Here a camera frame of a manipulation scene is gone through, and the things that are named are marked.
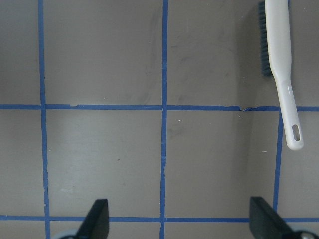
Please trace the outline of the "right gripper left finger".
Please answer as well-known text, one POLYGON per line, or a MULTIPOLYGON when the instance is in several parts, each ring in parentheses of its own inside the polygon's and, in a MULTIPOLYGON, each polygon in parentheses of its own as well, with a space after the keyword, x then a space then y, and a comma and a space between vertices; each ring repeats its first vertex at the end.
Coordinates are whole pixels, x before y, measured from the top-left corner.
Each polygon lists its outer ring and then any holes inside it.
POLYGON ((79 230, 76 239, 106 239, 110 230, 109 207, 107 199, 97 199, 79 230))

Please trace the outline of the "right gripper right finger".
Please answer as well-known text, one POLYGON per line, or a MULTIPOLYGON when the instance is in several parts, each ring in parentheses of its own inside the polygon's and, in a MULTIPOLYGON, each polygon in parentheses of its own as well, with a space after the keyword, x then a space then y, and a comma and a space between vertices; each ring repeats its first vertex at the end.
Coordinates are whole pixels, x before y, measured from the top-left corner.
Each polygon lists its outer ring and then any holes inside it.
POLYGON ((301 239, 262 197, 251 197, 249 229, 255 239, 301 239))

